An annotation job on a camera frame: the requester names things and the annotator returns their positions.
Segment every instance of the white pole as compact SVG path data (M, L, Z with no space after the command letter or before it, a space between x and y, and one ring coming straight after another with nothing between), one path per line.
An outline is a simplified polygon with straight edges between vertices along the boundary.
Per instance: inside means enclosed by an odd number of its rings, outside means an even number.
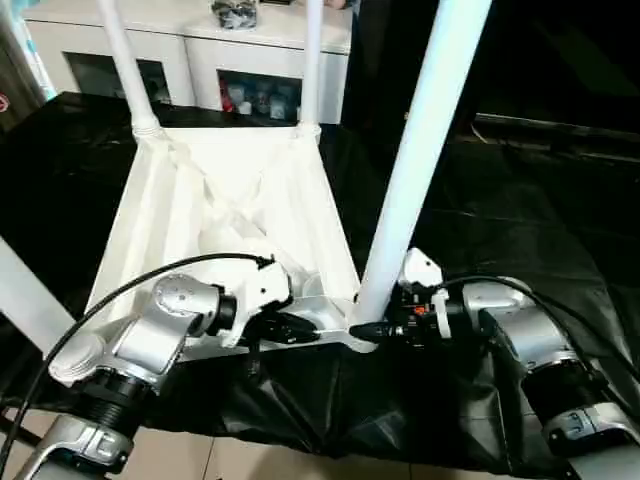
M118 70L118 76L131 110L133 133L136 136L157 135L161 132L160 123L151 110L138 63L132 53L116 0L98 0L98 5L113 50L113 60Z
M69 312L0 237L0 311L43 356L75 323Z
M305 126L318 125L323 8L323 0L307 0L307 42L300 107L300 123Z
M440 0L352 324L384 316L490 7L491 0Z

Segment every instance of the floor tile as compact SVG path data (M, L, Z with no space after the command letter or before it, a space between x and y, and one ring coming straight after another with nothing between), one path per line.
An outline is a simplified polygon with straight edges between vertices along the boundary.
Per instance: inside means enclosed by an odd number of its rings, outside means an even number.
M359 456L333 460L285 447L219 438L206 480L409 480L409 465Z
M7 418L13 418L15 415L15 409L11 409L5 416ZM36 435L44 435L49 427L55 420L57 414L49 412L41 412L38 410L31 410L27 413L22 424L24 428L35 433ZM4 442L5 435L0 433L0 444ZM9 456L9 462L7 463L7 469L4 473L4 478L13 478L20 471L24 463L33 452L33 449L23 445L20 442L13 444L11 449L11 455Z
M483 472L466 472L447 468L411 465L411 480L509 480L512 477L496 476Z
M7 414L13 417L14 412ZM57 415L31 411L24 426L37 435L44 435ZM118 480L202 480L207 470L213 439L188 433L169 433L141 428L135 448ZM13 478L31 455L32 449L16 443L12 449L5 478Z
M202 480L213 439L190 433L141 428L135 448L118 480Z

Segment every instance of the black fabric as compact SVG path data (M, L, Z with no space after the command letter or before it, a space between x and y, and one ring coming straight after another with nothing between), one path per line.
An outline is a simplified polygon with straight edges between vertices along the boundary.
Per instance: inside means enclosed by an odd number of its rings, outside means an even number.
M259 122L159 107L165 126ZM86 301L135 145L122 102L64 94L0 146L0 235L74 313ZM325 167L360 271L388 168L360 141L325 127ZM413 240L447 274L518 277L590 318L640 360L640 165L509 147L451 143ZM637 409L628 376L571 326L580 344ZM28 357L16 364L13 352ZM35 349L0 322L2 400L19 400ZM154 428L229 435L340 456L360 453L498 474L549 476L539 423L499 355L479 343L416 353L395 346L360 355L340 345L180 365L148 412ZM74 393L51 382L42 408L67 410Z

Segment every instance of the table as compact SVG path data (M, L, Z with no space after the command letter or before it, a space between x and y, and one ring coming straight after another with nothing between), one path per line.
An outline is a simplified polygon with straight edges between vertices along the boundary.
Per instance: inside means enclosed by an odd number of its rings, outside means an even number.
M197 108L160 106L156 113L167 127L259 124ZM128 122L122 101L63 94L0 145L3 178L11 179L0 190L0 235L75 314L133 159ZM324 127L321 152L362 271L388 168L374 164L360 139L341 127ZM508 274L561 299L637 364L639 202L640 166L633 162L454 141L413 243L448 274ZM571 330L638 408L637 387L580 328ZM0 322L4 404L20 399L38 361L12 325ZM70 410L74 395L51 383L38 406ZM147 424L496 474L542 477L558 466L517 382L476 342L425 352L387 345L369 355L340 345L267 353L257 378L247 375L243 357L182 364Z

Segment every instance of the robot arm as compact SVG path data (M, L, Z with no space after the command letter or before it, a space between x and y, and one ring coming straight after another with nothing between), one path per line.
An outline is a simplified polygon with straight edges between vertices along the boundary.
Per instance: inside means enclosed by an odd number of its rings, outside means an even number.
M16 479L121 472L145 406L160 393L187 337L220 336L223 345L235 346L252 316L290 295L288 276L276 263L258 270L235 295L187 275L158 280L142 314L108 342L79 334L56 357L52 375L82 391L79 416L58 416Z
M639 426L611 398L604 376L580 358L547 313L524 293L490 282L465 285L461 302L443 306L448 292L424 296L441 282L437 264L410 251L399 279L403 288L396 322L359 325L351 334L368 341L401 338L417 348L468 335L492 338L518 371L551 452L567 459L567 478L637 478Z

